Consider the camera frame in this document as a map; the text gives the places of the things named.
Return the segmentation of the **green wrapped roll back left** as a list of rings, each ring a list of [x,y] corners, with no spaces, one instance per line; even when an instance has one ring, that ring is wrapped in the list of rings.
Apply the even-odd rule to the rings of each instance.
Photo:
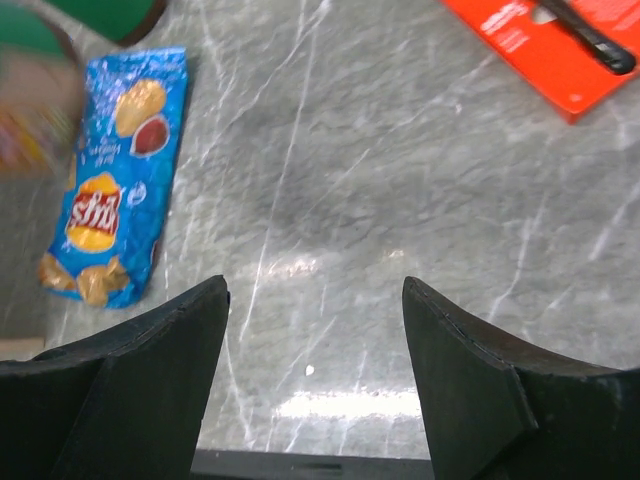
[[[166,10],[166,0],[50,0],[74,20],[111,42],[128,47],[145,38]]]

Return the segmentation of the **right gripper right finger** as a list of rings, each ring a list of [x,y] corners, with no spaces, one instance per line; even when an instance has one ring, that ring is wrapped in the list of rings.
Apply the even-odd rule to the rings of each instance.
[[[438,479],[635,479],[639,373],[519,339],[409,277],[402,309]]]

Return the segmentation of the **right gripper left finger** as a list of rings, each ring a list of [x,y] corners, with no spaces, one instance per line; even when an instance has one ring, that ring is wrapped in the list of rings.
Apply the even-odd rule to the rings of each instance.
[[[222,276],[1,365],[5,479],[185,479],[230,308]]]

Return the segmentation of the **blue Lays chips bag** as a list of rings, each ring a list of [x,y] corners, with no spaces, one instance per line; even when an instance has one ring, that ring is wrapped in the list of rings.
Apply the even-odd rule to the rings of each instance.
[[[69,182],[39,264],[43,287],[105,308],[141,298],[169,206],[188,79],[180,46],[88,63]]]

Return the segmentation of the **green roll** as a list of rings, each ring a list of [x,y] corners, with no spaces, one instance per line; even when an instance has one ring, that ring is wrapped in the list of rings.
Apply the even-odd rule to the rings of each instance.
[[[166,10],[166,0],[50,0],[74,20],[111,42],[128,47],[145,38]]]
[[[69,35],[26,7],[1,3],[1,171],[60,172],[72,163],[85,104]]]

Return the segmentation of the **green roll front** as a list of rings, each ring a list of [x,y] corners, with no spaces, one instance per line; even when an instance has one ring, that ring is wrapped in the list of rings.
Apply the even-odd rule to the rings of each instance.
[[[26,7],[1,3],[1,171],[60,172],[72,163],[85,104],[69,35]]]

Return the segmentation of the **orange razor package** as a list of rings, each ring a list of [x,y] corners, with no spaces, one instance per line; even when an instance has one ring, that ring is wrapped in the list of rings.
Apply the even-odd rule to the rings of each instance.
[[[639,76],[637,1],[446,1],[569,123]]]

